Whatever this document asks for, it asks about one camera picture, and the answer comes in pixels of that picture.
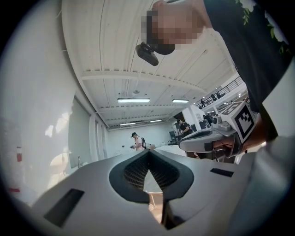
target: ceiling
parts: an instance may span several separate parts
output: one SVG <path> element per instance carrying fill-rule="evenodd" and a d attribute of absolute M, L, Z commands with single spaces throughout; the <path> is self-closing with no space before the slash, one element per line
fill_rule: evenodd
<path fill-rule="evenodd" d="M 152 66 L 135 52 L 141 17 L 155 0 L 63 0 L 67 51 L 89 101 L 110 129 L 120 124 L 168 120 L 224 83 L 236 71 L 220 35 L 205 31 Z M 150 98 L 147 104 L 118 98 Z M 172 103 L 187 99 L 186 105 Z"/>

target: railing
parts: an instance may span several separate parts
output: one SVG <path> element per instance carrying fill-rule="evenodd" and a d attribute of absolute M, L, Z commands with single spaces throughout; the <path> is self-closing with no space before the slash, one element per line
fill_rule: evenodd
<path fill-rule="evenodd" d="M 203 100 L 205 106 L 210 105 L 211 103 L 215 102 L 216 100 L 218 100 L 219 98 L 217 97 L 217 93 L 220 94 L 220 98 L 222 98 L 224 95 L 226 95 L 227 93 L 229 93 L 230 91 L 232 91 L 233 89 L 235 89 L 236 87 L 240 86 L 241 84 L 243 84 L 244 81 L 242 80 L 242 78 L 239 76 L 238 78 L 236 78 L 234 81 L 230 82 L 227 86 L 225 86 L 224 88 L 222 88 L 221 90 L 217 91 L 216 93 L 214 93 L 214 98 L 209 97 L 205 100 Z M 198 106 L 200 109 L 204 108 L 204 106 L 202 105 L 201 101 L 199 101 L 199 103 L 196 105 Z"/>

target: backpack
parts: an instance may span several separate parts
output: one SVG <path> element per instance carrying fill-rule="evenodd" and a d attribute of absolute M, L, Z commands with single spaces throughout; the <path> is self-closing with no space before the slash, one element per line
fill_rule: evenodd
<path fill-rule="evenodd" d="M 146 141 L 144 140 L 144 138 L 142 138 L 142 147 L 144 149 L 147 149 Z"/>

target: hand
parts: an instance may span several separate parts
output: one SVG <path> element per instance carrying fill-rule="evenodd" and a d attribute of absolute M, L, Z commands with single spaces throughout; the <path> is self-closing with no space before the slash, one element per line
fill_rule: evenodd
<path fill-rule="evenodd" d="M 232 145 L 234 144 L 234 137 L 226 137 L 224 139 L 214 141 L 213 143 L 213 148 L 218 150 L 218 149 L 224 149 L 224 148 L 231 148 Z"/>

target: dark shirt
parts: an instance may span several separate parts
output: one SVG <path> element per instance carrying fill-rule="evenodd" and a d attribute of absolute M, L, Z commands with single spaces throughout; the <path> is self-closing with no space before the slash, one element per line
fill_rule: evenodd
<path fill-rule="evenodd" d="M 184 136 L 189 135 L 189 134 L 192 133 L 192 130 L 190 129 L 189 124 L 186 123 L 186 122 L 183 122 L 179 127 L 180 127 L 180 129 L 181 129 L 182 131 L 184 131 L 184 130 L 186 129 L 186 127 L 189 127 L 189 130 L 186 131 L 185 133 L 183 133 Z"/>
<path fill-rule="evenodd" d="M 209 122 L 209 124 L 211 124 L 213 122 L 212 119 L 210 118 L 210 116 L 208 116 L 208 115 L 204 116 L 204 119 L 206 119 Z"/>
<path fill-rule="evenodd" d="M 253 9 L 245 9 L 240 1 L 234 0 L 204 3 L 214 30 L 223 37 L 248 88 L 251 109 L 259 112 L 291 62 L 293 53 L 289 45 L 277 40 L 274 26 L 257 4 Z"/>

